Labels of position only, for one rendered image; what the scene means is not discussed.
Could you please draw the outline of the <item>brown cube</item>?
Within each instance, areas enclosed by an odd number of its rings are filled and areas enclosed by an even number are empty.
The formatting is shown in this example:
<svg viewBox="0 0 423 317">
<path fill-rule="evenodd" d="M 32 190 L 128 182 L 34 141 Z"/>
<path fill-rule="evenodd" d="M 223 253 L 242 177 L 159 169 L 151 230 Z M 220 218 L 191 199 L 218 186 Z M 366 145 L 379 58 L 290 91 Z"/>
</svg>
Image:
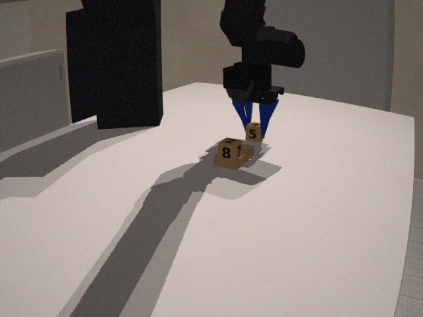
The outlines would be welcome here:
<svg viewBox="0 0 423 317">
<path fill-rule="evenodd" d="M 237 160 L 243 153 L 243 141 L 226 137 L 218 143 L 218 156 Z"/>
<path fill-rule="evenodd" d="M 261 142 L 265 138 L 265 135 L 262 136 L 260 123 L 251 122 L 246 125 L 246 140 Z"/>
</svg>

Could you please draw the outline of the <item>brown wooden tray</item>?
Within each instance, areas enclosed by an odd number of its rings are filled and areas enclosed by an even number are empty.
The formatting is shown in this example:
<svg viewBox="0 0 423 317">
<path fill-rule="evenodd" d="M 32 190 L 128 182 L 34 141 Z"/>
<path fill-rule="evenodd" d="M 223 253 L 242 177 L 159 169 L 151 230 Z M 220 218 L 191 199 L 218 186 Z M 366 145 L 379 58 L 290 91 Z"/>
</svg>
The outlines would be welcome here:
<svg viewBox="0 0 423 317">
<path fill-rule="evenodd" d="M 243 154 L 237 159 L 219 157 L 218 154 L 213 157 L 214 166 L 238 170 L 244 163 L 246 163 L 252 156 L 254 156 L 254 146 L 243 144 Z"/>
</svg>

